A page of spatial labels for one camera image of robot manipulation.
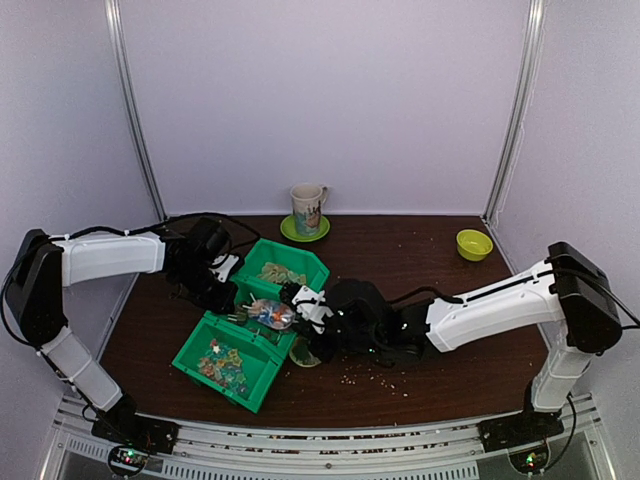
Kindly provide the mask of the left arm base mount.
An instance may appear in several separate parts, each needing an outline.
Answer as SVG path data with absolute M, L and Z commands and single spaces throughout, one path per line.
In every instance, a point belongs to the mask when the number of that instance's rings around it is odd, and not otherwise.
M 178 433 L 174 422 L 130 413 L 99 416 L 91 428 L 94 437 L 151 454 L 171 454 Z

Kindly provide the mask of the silver metal scoop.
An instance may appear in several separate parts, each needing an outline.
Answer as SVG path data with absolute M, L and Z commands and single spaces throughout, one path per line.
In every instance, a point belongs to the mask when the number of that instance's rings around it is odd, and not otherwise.
M 276 300 L 257 299 L 242 308 L 250 320 L 274 331 L 289 329 L 296 317 L 296 313 L 288 305 Z

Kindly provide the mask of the green candy bin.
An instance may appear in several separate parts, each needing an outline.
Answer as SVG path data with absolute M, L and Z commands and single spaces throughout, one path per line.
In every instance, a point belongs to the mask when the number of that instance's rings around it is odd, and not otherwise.
M 222 316 L 274 346 L 295 337 L 295 317 L 296 314 L 285 303 L 254 293 L 244 286 L 238 288 L 233 311 Z
M 231 278 L 238 286 L 236 300 L 279 299 L 284 283 L 323 289 L 330 271 L 312 252 L 261 239 L 244 258 L 244 265 Z
M 207 312 L 172 360 L 193 381 L 256 414 L 296 340 L 250 321 L 241 326 Z

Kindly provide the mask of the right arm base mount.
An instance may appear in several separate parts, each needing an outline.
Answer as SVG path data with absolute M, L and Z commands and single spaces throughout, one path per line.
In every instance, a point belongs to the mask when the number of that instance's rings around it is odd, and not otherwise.
M 520 412 L 481 421 L 478 433 L 485 453 L 535 443 L 564 432 L 555 414 Z

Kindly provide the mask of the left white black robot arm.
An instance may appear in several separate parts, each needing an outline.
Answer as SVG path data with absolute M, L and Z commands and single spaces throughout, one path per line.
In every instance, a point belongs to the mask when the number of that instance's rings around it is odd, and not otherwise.
M 17 341 L 75 388 L 111 434 L 133 444 L 143 436 L 143 421 L 135 401 L 76 331 L 79 317 L 92 311 L 73 294 L 103 302 L 100 286 L 161 275 L 197 307 L 224 313 L 233 306 L 237 287 L 231 278 L 242 264 L 230 233 L 211 217 L 199 218 L 183 233 L 167 222 L 132 230 L 93 226 L 59 235 L 31 229 L 2 284 L 1 317 L 15 320 Z

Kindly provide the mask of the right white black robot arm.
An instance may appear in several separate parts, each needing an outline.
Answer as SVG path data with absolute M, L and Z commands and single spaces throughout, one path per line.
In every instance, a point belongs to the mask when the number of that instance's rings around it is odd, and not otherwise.
M 339 352 L 368 354 L 394 366 L 452 352 L 477 340 L 534 324 L 555 323 L 559 335 L 513 419 L 519 440 L 535 440 L 551 424 L 591 360 L 623 335 L 618 298 L 606 274 L 566 242 L 546 259 L 492 285 L 431 299 L 385 299 L 366 281 L 348 279 L 329 291 L 302 287 L 289 303 L 303 320 L 312 354 L 327 362 Z

